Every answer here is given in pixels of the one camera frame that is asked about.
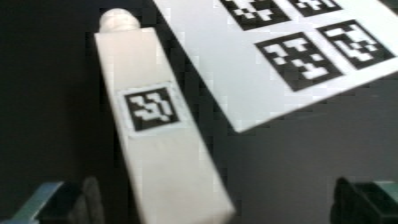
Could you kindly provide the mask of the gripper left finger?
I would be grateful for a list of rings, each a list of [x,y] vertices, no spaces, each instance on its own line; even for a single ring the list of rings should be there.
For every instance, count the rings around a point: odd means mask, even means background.
[[[6,224],[107,224],[100,182],[45,182]]]

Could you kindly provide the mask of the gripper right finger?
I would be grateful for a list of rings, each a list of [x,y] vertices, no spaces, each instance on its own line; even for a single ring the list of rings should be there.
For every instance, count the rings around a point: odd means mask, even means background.
[[[335,188],[331,224],[398,224],[398,182],[352,182]]]

